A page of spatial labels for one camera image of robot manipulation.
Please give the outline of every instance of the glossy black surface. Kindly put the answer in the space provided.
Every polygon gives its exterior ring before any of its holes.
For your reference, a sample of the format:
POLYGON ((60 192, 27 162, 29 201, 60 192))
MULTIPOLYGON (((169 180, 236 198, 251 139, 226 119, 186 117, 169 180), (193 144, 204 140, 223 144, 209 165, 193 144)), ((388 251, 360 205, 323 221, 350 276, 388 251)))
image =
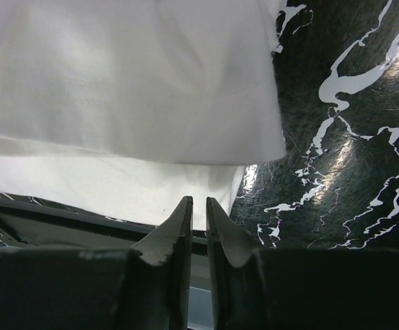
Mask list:
POLYGON ((399 251, 399 1, 284 9, 288 155, 248 167, 231 218, 270 247, 399 251))
POLYGON ((215 199, 207 247, 217 330, 399 330, 397 252, 265 248, 215 199))

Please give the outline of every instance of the white fabric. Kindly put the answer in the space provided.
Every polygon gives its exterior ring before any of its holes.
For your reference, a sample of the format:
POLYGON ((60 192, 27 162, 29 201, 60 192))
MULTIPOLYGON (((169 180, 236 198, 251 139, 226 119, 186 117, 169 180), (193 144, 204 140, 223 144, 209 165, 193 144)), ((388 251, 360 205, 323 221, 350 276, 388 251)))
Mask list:
POLYGON ((205 230, 205 199, 215 197, 229 213, 243 170, 119 157, 0 156, 0 191, 156 226, 189 195, 194 200, 193 228, 205 230))
POLYGON ((0 0, 0 155, 284 155, 278 0, 0 0))

